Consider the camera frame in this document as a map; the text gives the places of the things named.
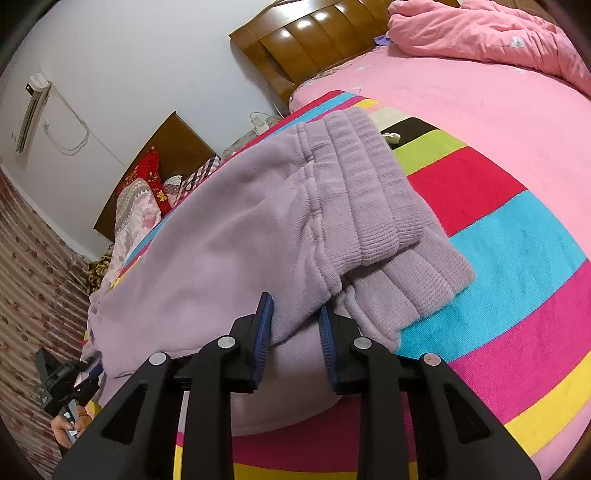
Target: wooden headboard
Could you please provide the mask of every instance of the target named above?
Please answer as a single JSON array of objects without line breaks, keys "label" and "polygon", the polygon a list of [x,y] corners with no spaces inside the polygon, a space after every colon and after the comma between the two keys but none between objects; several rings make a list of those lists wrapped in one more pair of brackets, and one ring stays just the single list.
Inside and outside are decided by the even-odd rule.
[{"label": "wooden headboard", "polygon": [[[163,181],[175,175],[187,177],[215,155],[176,112],[173,112],[146,142],[121,180],[131,173],[151,147],[156,147],[160,155],[160,177]],[[95,224],[95,230],[112,242],[115,241],[116,208],[117,198],[113,191]]]},{"label": "wooden headboard", "polygon": [[389,4],[279,0],[230,38],[287,103],[306,80],[374,48],[374,37],[386,32]]}]

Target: electrical cable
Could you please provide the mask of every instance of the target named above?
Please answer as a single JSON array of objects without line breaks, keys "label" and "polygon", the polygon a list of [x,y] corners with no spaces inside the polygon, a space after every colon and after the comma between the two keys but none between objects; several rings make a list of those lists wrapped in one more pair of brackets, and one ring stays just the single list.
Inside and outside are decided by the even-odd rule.
[{"label": "electrical cable", "polygon": [[62,94],[57,90],[56,86],[53,85],[53,83],[51,83],[50,85],[51,86],[50,86],[49,93],[51,94],[53,92],[64,103],[64,105],[66,107],[68,107],[70,112],[72,112],[74,114],[74,116],[76,117],[76,120],[78,120],[80,122],[80,125],[82,125],[84,130],[86,130],[86,135],[84,136],[84,139],[79,144],[77,144],[74,148],[66,148],[66,147],[60,145],[57,142],[57,140],[55,138],[53,138],[53,136],[49,133],[49,124],[43,125],[43,130],[45,130],[45,133],[49,137],[49,140],[51,140],[51,142],[56,146],[56,148],[61,152],[61,154],[67,155],[68,157],[73,157],[80,150],[82,150],[86,146],[86,144],[88,143],[88,139],[90,137],[90,129],[88,128],[88,125],[86,125],[86,122],[78,116],[78,114],[74,111],[74,109],[70,106],[70,104],[62,96]]},{"label": "electrical cable", "polygon": [[265,115],[265,116],[267,116],[267,118],[277,118],[278,120],[281,120],[281,118],[280,118],[280,117],[278,117],[278,116],[276,116],[276,115],[269,115],[268,113],[265,113],[265,112],[251,112],[251,120],[252,120],[252,116],[253,116],[255,113],[259,113],[260,115]]},{"label": "electrical cable", "polygon": [[269,89],[269,100],[271,101],[271,105],[282,119],[285,118],[283,113],[281,113],[281,110],[277,108],[277,105],[275,105],[275,102],[273,101],[273,90],[271,89],[271,82],[269,82],[269,80],[267,80],[267,88]]},{"label": "electrical cable", "polygon": [[76,113],[76,111],[70,106],[70,104],[68,103],[68,101],[64,98],[64,96],[60,93],[60,91],[57,89],[57,87],[55,86],[55,84],[53,82],[49,82],[50,83],[50,90],[49,90],[49,94],[51,94],[52,92],[55,94],[56,97],[58,97],[63,103],[64,105],[68,108],[68,110],[70,112],[72,112],[72,114],[76,117],[76,119],[78,120],[78,122],[80,123],[80,125],[86,130],[86,135],[84,137],[84,139],[78,144],[76,145],[74,148],[66,148],[62,145],[60,145],[60,143],[53,138],[53,136],[50,134],[49,132],[49,125],[44,125],[43,126],[43,130],[45,130],[46,135],[49,137],[49,140],[51,140],[51,142],[56,146],[56,148],[63,154],[66,155],[68,157],[73,157],[74,155],[76,155],[80,150],[82,150],[85,145],[88,143],[88,140],[90,138],[90,134],[92,134],[92,136],[95,138],[95,140],[100,144],[101,147],[103,147],[115,160],[117,160],[119,163],[121,163],[123,166],[126,166],[118,157],[117,155],[115,155],[101,140],[100,138],[98,138],[92,131],[90,131],[90,128],[88,127],[88,125],[86,124],[86,122],[84,120],[82,120],[82,118],[80,118],[78,116],[78,114]]}]

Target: white wall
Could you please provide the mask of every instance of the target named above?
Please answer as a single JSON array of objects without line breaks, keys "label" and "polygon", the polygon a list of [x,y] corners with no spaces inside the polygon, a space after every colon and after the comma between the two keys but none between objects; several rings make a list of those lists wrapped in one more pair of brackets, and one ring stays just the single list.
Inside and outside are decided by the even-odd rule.
[{"label": "white wall", "polygon": [[[228,38],[268,3],[61,0],[27,36],[0,80],[2,168],[73,248],[91,257],[105,250],[108,241],[92,226],[125,167],[172,111],[218,153],[250,129],[250,112],[271,113],[264,81]],[[15,158],[11,133],[36,72],[96,136],[74,157],[61,155],[39,127],[26,162]],[[42,118],[64,146],[83,138],[54,96]]]}]

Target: red pillow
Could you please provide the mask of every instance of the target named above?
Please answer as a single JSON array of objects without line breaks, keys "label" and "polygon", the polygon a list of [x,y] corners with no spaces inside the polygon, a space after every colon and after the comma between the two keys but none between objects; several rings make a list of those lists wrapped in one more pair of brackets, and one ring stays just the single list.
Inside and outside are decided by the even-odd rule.
[{"label": "red pillow", "polygon": [[164,185],[162,185],[162,182],[160,181],[159,168],[160,156],[158,155],[158,151],[152,147],[152,149],[146,153],[146,156],[139,161],[127,178],[119,184],[115,192],[116,195],[121,195],[123,189],[131,185],[133,181],[143,179],[152,188],[152,193],[156,198],[156,202],[158,202],[160,213],[164,218],[164,215],[171,210],[171,207],[166,193],[164,192]]}]

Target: human hand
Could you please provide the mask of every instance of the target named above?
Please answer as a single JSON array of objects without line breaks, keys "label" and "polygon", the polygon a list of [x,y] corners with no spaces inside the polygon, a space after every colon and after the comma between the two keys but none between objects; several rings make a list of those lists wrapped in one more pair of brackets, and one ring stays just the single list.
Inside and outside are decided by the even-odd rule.
[{"label": "human hand", "polygon": [[76,407],[76,413],[78,414],[78,420],[76,420],[74,425],[72,425],[72,423],[63,415],[58,415],[51,421],[53,435],[55,436],[57,443],[64,448],[69,449],[72,447],[72,441],[67,434],[69,430],[78,430],[79,438],[92,421],[92,418],[90,418],[90,415],[88,415],[88,412],[84,407],[78,405]]}]

